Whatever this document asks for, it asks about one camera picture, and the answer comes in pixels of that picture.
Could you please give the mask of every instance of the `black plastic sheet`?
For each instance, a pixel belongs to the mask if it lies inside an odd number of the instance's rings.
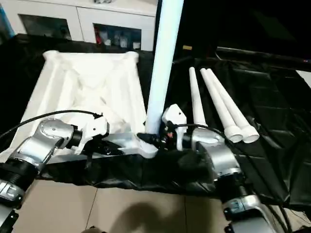
[[[3,79],[3,132],[17,124],[24,112],[44,64],[46,50],[61,52],[124,52],[84,42],[18,35],[0,47]],[[152,53],[140,52],[138,71],[145,105],[151,82]],[[264,203],[307,210],[311,203],[311,90],[294,71],[266,64],[215,60],[175,63],[166,107],[177,103],[192,122],[188,69],[195,66],[207,124],[223,130],[199,69],[210,67],[261,137],[252,144],[238,143],[237,156],[243,171]],[[2,150],[10,140],[2,144]],[[248,154],[277,194],[274,200],[245,157]],[[216,197],[206,158],[192,151],[159,153],[154,159],[139,155],[94,159],[91,170],[85,161],[47,165],[40,179],[97,188],[119,187],[185,195]]]

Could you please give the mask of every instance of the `beige floor tile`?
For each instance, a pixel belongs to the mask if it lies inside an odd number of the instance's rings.
[[[228,225],[219,200],[186,197],[188,233],[224,233]]]
[[[15,233],[81,233],[87,224],[96,188],[38,181],[14,225]]]
[[[88,227],[108,233],[185,233],[184,197],[98,189]]]

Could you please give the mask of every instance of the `black wire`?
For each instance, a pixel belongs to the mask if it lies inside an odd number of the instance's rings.
[[[200,124],[179,124],[179,125],[174,125],[175,128],[178,128],[178,127],[200,127],[200,128],[205,128],[205,129],[208,129],[208,130],[211,130],[215,133],[218,133],[219,135],[221,135],[226,143],[228,144],[228,146],[230,147],[230,149],[232,149],[233,151],[235,151],[237,148],[235,147],[235,145],[233,144],[233,142],[231,142],[223,132],[213,128],[213,127],[210,127],[210,126],[206,126],[206,125],[200,125]],[[284,231],[287,232],[287,233],[292,233],[293,230],[292,230],[292,225],[291,225],[291,222],[288,218],[288,215],[286,213],[286,211],[284,210],[281,202],[278,200],[278,198],[276,197],[274,191],[272,190],[272,188],[269,186],[268,182],[266,181],[266,179],[263,177],[262,173],[259,171],[258,167],[256,166],[256,164],[254,163],[253,159],[247,154],[247,153],[243,153],[248,162],[251,164],[251,166],[254,168],[254,170],[256,171],[256,173],[258,174],[258,176],[260,177],[260,179],[262,180],[262,182],[264,183],[264,185],[266,186],[266,188],[268,189],[270,195],[272,196],[272,198],[277,202],[277,205],[278,207],[280,208],[280,211],[284,217],[284,220],[285,220],[285,223],[287,225],[287,230],[285,229]]]
[[[273,207],[271,205],[266,205],[266,206],[269,209],[269,211],[273,214],[273,216],[276,218],[278,223],[281,225],[281,228],[283,229],[283,231],[287,232],[288,230],[287,230],[283,220],[281,219],[280,215],[278,215],[278,213],[276,212],[276,210],[273,209]]]
[[[6,135],[8,135],[9,133],[13,132],[15,129],[29,123],[29,122],[32,122],[32,121],[35,121],[35,120],[38,120],[38,119],[41,119],[41,118],[45,118],[45,117],[48,117],[48,116],[51,116],[51,115],[56,115],[56,114],[61,114],[61,113],[84,113],[84,114],[90,114],[90,115],[93,115],[95,117],[98,117],[99,115],[96,114],[96,113],[92,113],[92,112],[89,112],[89,111],[83,111],[83,110],[62,110],[62,111],[56,111],[56,112],[51,112],[51,113],[46,113],[46,114],[42,114],[42,115],[39,115],[39,116],[36,116],[36,117],[33,117],[33,118],[30,118],[26,121],[23,121],[21,123],[19,123],[18,125],[10,128],[8,131],[4,132],[3,134],[0,135],[0,139],[2,139],[3,137],[5,137]]]

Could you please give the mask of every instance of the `cabinet door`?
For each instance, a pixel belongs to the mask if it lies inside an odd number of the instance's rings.
[[[77,8],[22,0],[0,0],[15,34],[83,41]]]
[[[152,51],[155,17],[78,7],[84,40]]]

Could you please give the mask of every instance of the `white pole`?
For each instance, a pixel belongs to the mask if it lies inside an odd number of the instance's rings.
[[[184,0],[163,0],[152,73],[146,133],[159,133]]]
[[[207,71],[204,68],[200,71],[225,129],[224,133],[226,137],[234,143],[240,142],[243,139],[241,129],[235,124],[232,116],[225,106],[225,103],[214,86],[213,80],[208,76]]]
[[[234,122],[242,130],[243,142],[245,143],[255,142],[259,138],[259,134],[256,131],[256,129],[248,123],[243,113],[237,107],[237,105],[235,104],[231,96],[228,94],[224,86],[221,84],[221,82],[218,80],[216,75],[213,73],[213,71],[211,69],[208,69],[207,74],[213,80]]]
[[[195,124],[207,125],[205,122],[205,116],[202,107],[198,81],[196,79],[195,69],[193,67],[190,67],[189,75],[190,75],[193,122]]]

